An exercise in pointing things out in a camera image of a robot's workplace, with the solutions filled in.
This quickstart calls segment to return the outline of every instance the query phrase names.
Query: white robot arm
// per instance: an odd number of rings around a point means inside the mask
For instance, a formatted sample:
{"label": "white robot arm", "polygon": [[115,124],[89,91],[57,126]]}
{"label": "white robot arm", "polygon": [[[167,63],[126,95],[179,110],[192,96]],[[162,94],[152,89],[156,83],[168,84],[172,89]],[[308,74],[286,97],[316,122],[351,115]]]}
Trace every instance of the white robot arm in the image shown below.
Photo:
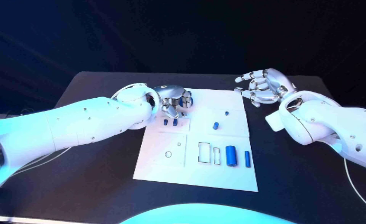
{"label": "white robot arm", "polygon": [[177,105],[190,107],[190,92],[179,86],[123,87],[112,98],[97,97],[53,110],[0,120],[0,185],[35,158],[100,141],[126,129],[145,127],[158,108],[178,117]]}
{"label": "white robot arm", "polygon": [[264,117],[276,132],[286,130],[293,140],[306,145],[313,141],[326,143],[342,158],[366,167],[366,109],[342,108],[324,95],[296,91],[285,75],[275,69],[243,74],[236,82],[250,79],[249,90],[234,88],[259,104],[279,102],[279,109]]}

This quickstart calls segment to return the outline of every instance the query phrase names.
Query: white paper sheet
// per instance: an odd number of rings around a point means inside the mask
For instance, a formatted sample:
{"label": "white paper sheet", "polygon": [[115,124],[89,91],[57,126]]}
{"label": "white paper sheet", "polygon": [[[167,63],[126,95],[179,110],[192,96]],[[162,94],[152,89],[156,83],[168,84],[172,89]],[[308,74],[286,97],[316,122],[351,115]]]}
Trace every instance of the white paper sheet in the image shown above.
{"label": "white paper sheet", "polygon": [[[233,91],[187,89],[192,105],[187,117],[172,119],[156,114],[146,126],[135,166],[133,179],[257,191],[249,130],[241,97]],[[198,162],[198,142],[210,144],[210,163]],[[224,147],[234,146],[237,166],[226,165]],[[214,164],[213,148],[218,148],[220,164]],[[250,168],[244,167],[244,151],[250,153]]]}

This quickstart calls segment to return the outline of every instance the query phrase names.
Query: robotic hand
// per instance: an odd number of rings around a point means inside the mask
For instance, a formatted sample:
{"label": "robotic hand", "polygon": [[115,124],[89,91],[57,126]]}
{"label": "robotic hand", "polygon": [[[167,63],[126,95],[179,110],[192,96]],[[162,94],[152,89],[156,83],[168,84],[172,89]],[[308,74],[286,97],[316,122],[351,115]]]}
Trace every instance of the robotic hand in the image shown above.
{"label": "robotic hand", "polygon": [[264,117],[276,132],[286,130],[293,140],[306,145],[326,143],[342,158],[366,167],[366,109],[342,108],[324,95],[296,91],[285,75],[275,69],[243,74],[234,82],[250,80],[249,89],[234,91],[259,104],[279,102],[279,109]]}
{"label": "robotic hand", "polygon": [[126,129],[145,127],[158,109],[178,117],[177,105],[192,99],[182,87],[125,86],[110,98],[97,97],[60,108],[0,120],[0,185],[25,164],[71,146],[100,141]]}

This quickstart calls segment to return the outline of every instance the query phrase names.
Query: table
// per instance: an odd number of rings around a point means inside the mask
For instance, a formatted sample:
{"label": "table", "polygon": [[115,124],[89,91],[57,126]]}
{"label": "table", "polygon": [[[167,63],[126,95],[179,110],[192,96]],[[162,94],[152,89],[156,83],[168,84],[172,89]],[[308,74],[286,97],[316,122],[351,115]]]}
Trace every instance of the table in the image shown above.
{"label": "table", "polygon": [[[233,75],[80,72],[56,108],[83,99],[110,97],[125,85],[177,84],[231,90]],[[292,76],[298,89],[329,92],[318,77]],[[298,223],[364,223],[364,204],[344,172],[342,159],[315,142],[301,146],[286,132],[273,132],[264,116],[277,104],[254,108],[244,99],[259,192],[132,180],[143,129],[73,147],[51,162],[14,176],[0,189],[0,215],[118,223],[154,208],[181,203],[221,204]],[[348,162],[350,177],[366,195],[366,168]]]}

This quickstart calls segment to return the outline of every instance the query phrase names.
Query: black curtain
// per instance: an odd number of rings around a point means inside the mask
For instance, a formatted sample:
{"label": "black curtain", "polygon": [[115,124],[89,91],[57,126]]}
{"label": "black curtain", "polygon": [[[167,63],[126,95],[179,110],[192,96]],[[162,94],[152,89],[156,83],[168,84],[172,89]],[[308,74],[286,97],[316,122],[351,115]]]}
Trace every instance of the black curtain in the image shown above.
{"label": "black curtain", "polygon": [[80,71],[270,67],[366,103],[366,0],[0,1],[0,110],[51,108]]}

